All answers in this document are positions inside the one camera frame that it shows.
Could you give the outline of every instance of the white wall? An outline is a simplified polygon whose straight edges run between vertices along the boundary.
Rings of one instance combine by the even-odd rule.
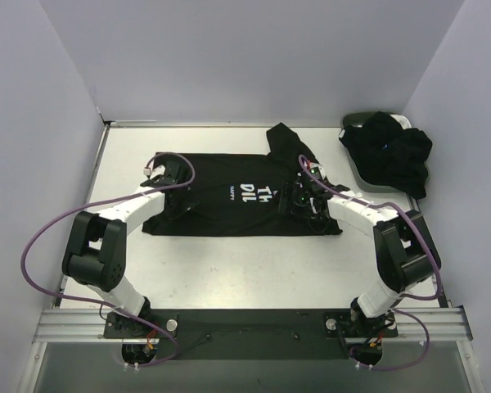
[[[41,0],[108,120],[401,111],[463,0]]]
[[[0,0],[0,392],[15,391],[43,296],[20,275],[23,245],[83,201],[103,124],[35,0]],[[69,225],[36,246],[29,271],[53,287]]]
[[[466,0],[405,112],[433,139],[421,208],[491,391],[491,0]]]

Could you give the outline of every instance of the black clothing pile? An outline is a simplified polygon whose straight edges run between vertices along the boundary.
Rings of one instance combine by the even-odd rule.
[[[345,127],[340,141],[367,183],[391,186],[415,199],[426,197],[424,163],[433,142],[423,131],[403,129],[390,115],[377,112],[362,127]]]
[[[189,191],[196,203],[173,219],[167,214],[150,218],[142,231],[207,237],[340,234],[334,219],[317,233],[305,219],[278,214],[277,194],[285,181],[294,181],[301,171],[298,156],[304,154],[312,162],[318,161],[298,135],[282,123],[267,131],[267,138],[271,150],[267,155],[184,154],[196,171]],[[168,160],[175,157],[161,156],[155,167]]]

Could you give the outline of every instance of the white table surface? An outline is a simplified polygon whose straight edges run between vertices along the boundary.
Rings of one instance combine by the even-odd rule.
[[[268,128],[112,129],[92,190],[91,201],[134,191],[145,178],[144,164],[156,151],[184,153],[267,154]],[[320,160],[329,180],[358,190],[340,129],[294,128]],[[393,201],[409,209],[403,193],[364,196]],[[347,224],[344,232],[325,237],[157,237],[136,229],[128,237],[129,281],[153,308],[302,309],[349,308],[377,277],[372,239]],[[431,280],[413,293],[430,295]],[[65,294],[98,296],[69,279]],[[406,299],[403,307],[438,307],[438,301]],[[61,308],[97,305],[63,300]]]

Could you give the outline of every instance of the black t-shirt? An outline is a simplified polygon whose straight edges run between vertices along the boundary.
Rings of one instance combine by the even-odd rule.
[[[176,219],[157,215],[143,232],[170,236],[311,236],[340,234],[332,220],[317,233],[307,220],[278,214],[278,198],[285,181],[300,172],[299,154],[317,162],[298,135],[280,123],[267,131],[271,152],[253,154],[184,154],[196,170],[189,195],[197,205]],[[155,162],[164,164],[171,157]]]

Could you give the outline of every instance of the white graphic print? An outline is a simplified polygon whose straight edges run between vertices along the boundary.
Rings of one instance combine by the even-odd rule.
[[[242,192],[242,201],[244,202],[269,202],[273,198],[273,195],[277,193],[276,191],[272,192],[269,186],[265,186],[264,188],[258,188],[257,190],[255,190],[254,184],[241,184],[240,189]]]

